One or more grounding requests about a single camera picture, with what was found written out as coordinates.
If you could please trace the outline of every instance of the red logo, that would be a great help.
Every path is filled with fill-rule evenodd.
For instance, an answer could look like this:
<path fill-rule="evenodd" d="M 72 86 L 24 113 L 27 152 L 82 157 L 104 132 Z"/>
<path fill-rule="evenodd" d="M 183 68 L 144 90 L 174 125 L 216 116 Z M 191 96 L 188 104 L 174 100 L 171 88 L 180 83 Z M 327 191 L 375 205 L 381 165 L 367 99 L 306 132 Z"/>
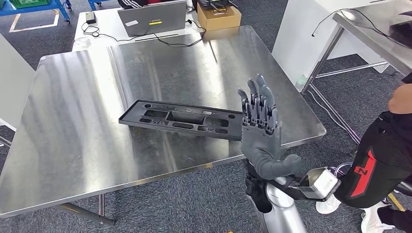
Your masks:
<path fill-rule="evenodd" d="M 354 172 L 359 174 L 360 178 L 358 184 L 355 187 L 355 190 L 350 196 L 351 198 L 355 198 L 365 193 L 371 179 L 372 172 L 375 168 L 375 163 L 376 159 L 373 156 L 372 149 L 369 149 L 365 167 L 356 166 L 354 169 Z"/>

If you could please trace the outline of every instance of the black cable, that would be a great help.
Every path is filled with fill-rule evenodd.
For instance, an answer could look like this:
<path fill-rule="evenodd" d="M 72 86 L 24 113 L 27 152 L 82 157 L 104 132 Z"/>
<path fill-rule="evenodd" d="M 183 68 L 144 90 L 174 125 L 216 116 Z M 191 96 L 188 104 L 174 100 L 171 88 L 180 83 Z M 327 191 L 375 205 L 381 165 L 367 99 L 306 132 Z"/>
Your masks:
<path fill-rule="evenodd" d="M 201 38 L 200 38 L 199 40 L 196 40 L 195 42 L 189 44 L 189 45 L 183 44 L 183 43 L 168 43 L 168 42 L 166 42 L 166 41 L 164 41 L 164 40 L 161 40 L 155 33 L 152 33 L 152 34 L 153 34 L 154 36 L 156 36 L 156 38 L 158 39 L 158 41 L 160 41 L 160 42 L 162 42 L 162 43 L 164 43 L 164 44 L 166 44 L 167 46 L 170 46 L 170 47 L 172 47 L 173 45 L 180 45 L 180 46 L 178 46 L 178 47 L 190 47 L 190 46 L 193 46 L 193 45 L 195 45 L 195 44 L 197 44 L 197 43 L 199 43 L 200 41 L 203 40 L 203 37 L 205 36 L 205 33 L 206 33 L 206 29 L 203 28 L 203 27 L 200 27 L 199 25 L 197 25 L 197 23 L 196 23 L 195 21 L 192 21 L 192 20 L 190 20 L 190 19 L 188 19 L 186 22 L 189 23 L 189 24 L 194 23 L 194 24 L 196 25 L 196 27 L 204 30 L 204 32 L 202 33 Z"/>
<path fill-rule="evenodd" d="M 322 21 L 320 21 L 320 22 L 318 23 L 318 25 L 316 26 L 315 30 L 314 30 L 313 33 L 312 33 L 312 36 L 315 37 L 314 34 L 315 34 L 316 30 L 318 30 L 318 27 L 322 24 L 323 21 L 325 21 L 325 20 L 326 20 L 327 18 L 329 18 L 332 14 L 334 14 L 334 13 L 336 13 L 336 12 L 338 12 L 338 11 L 340 11 L 340 12 L 342 13 L 342 16 L 343 16 L 343 17 L 345 17 L 346 19 L 348 19 L 348 20 L 350 20 L 350 21 L 353 21 L 353 20 L 351 20 L 350 18 L 346 17 L 346 15 L 343 13 L 342 10 L 349 10 L 349 11 L 352 10 L 352 11 L 358 12 L 358 13 L 361 14 L 366 20 L 368 20 L 368 21 L 371 23 L 371 25 L 372 25 L 373 28 L 369 28 L 369 29 L 372 29 L 372 30 L 374 30 L 375 32 L 377 32 L 378 34 L 380 34 L 380 35 L 382 35 L 382 36 L 384 36 L 384 37 L 386 37 L 386 38 L 394 41 L 395 43 L 397 43 L 397 44 L 399 44 L 399 45 L 401 45 L 401 46 L 403 46 L 403 47 L 408 48 L 406 45 L 404 45 L 404 44 L 399 43 L 398 41 L 396 41 L 395 38 L 393 38 L 392 36 L 387 35 L 387 34 L 385 34 L 384 32 L 382 32 L 381 30 L 379 30 L 379 29 L 375 26 L 375 24 L 374 24 L 364 13 L 362 13 L 361 11 L 359 11 L 359 10 L 357 10 L 357 9 L 352 9 L 352 8 L 342 8 L 342 9 L 339 9 L 339 10 L 336 10 L 336 11 L 330 13 L 328 16 L 326 16 L 324 19 L 322 19 Z"/>
<path fill-rule="evenodd" d="M 80 27 L 80 28 L 82 29 L 84 35 L 91 35 L 92 37 L 99 37 L 99 36 L 101 36 L 101 35 L 105 35 L 105 36 L 107 36 L 107 37 L 110 37 L 110 38 L 116 40 L 117 42 L 120 42 L 120 41 L 131 41 L 131 40 L 136 39 L 136 38 L 138 38 L 138 37 L 144 36 L 144 35 L 146 35 L 146 33 L 147 33 L 147 32 L 146 32 L 146 33 L 143 34 L 143 35 L 137 35 L 137 36 L 135 36 L 135 37 L 133 37 L 133 38 L 130 38 L 130 39 L 127 39 L 127 40 L 118 40 L 118 39 L 112 37 L 111 35 L 107 35 L 107 34 L 104 34 L 104 33 L 100 33 L 100 32 L 99 32 L 99 31 L 100 31 L 100 28 L 98 28 L 98 27 L 96 27 L 96 26 L 93 26 L 93 25 L 88 25 L 87 28 L 83 29 L 83 26 L 84 26 L 85 24 L 86 24 L 86 22 L 83 23 L 83 25 Z M 88 29 L 95 29 L 95 30 L 94 30 L 94 31 L 91 31 L 91 32 L 88 32 L 88 31 L 87 31 Z"/>
<path fill-rule="evenodd" d="M 197 25 L 197 23 L 196 23 L 195 21 L 192 21 L 192 20 L 190 20 L 190 19 L 188 19 L 188 20 L 186 21 L 186 23 L 189 23 L 190 25 L 191 25 L 192 23 L 194 23 L 194 24 L 196 25 L 196 27 L 204 30 L 204 32 L 202 33 L 202 37 L 201 37 L 199 40 L 197 40 L 197 41 L 195 41 L 195 42 L 193 42 L 193 43 L 191 43 L 191 44 L 188 44 L 188 45 L 187 45 L 187 44 L 183 44 L 183 43 L 168 43 L 168 42 L 160 39 L 160 37 L 157 36 L 155 33 L 149 33 L 149 34 L 147 34 L 147 31 L 146 31 L 145 34 L 137 35 L 137 36 L 132 37 L 132 38 L 127 39 L 127 40 L 118 40 L 118 39 L 114 38 L 114 37 L 111 36 L 111 35 L 107 35 L 107 34 L 100 33 L 100 32 L 99 32 L 99 31 L 100 31 L 100 28 L 98 28 L 98 27 L 96 27 L 96 26 L 93 26 L 93 25 L 88 25 L 88 27 L 86 27 L 85 29 L 83 29 L 83 26 L 86 24 L 86 22 L 81 26 L 81 29 L 82 29 L 84 35 L 91 35 L 92 37 L 99 37 L 99 36 L 101 36 L 101 35 L 105 35 L 105 36 L 107 36 L 107 37 L 113 38 L 113 39 L 116 40 L 117 42 L 120 42 L 120 41 L 131 41 L 131 40 L 134 40 L 134 39 L 136 39 L 136 38 L 138 38 L 138 37 L 141 37 L 141 36 L 153 34 L 158 41 L 160 41 L 160 42 L 162 42 L 162 43 L 164 43 L 164 44 L 166 44 L 166 45 L 168 45 L 168 46 L 170 46 L 170 47 L 173 47 L 173 46 L 175 46 L 175 45 L 178 45 L 178 46 L 180 46 L 180 47 L 190 47 L 190 46 L 193 46 L 193 45 L 195 45 L 195 44 L 197 44 L 197 43 L 199 43 L 200 41 L 203 40 L 203 37 L 205 36 L 206 29 L 203 28 L 203 27 L 200 27 L 199 25 Z"/>

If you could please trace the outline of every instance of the white wall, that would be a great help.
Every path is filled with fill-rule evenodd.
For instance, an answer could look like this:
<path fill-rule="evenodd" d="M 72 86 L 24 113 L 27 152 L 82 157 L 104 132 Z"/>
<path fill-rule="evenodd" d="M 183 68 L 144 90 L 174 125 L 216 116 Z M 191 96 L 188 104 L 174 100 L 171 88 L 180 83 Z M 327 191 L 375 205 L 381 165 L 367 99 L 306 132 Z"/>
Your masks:
<path fill-rule="evenodd" d="M 0 34 L 0 125 L 16 130 L 35 71 Z"/>

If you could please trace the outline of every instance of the green container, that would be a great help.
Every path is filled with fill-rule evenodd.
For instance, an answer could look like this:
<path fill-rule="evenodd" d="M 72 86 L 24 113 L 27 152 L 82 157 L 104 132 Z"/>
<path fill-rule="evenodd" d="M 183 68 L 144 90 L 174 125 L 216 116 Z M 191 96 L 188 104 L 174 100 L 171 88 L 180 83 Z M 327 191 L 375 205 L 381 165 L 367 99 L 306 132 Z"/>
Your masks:
<path fill-rule="evenodd" d="M 4 3 L 6 2 L 6 0 L 0 0 L 0 10 L 3 8 Z"/>
<path fill-rule="evenodd" d="M 50 4 L 50 0 L 10 0 L 10 2 L 17 9 Z"/>

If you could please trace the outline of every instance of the laptop lid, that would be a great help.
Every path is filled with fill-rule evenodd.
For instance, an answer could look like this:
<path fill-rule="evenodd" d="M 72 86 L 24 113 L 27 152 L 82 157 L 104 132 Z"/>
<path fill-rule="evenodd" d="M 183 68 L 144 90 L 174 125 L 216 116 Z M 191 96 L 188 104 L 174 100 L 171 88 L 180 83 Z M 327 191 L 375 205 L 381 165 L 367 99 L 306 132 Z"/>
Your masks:
<path fill-rule="evenodd" d="M 119 10 L 127 34 L 163 33 L 185 28 L 186 0 L 167 1 L 141 8 Z"/>

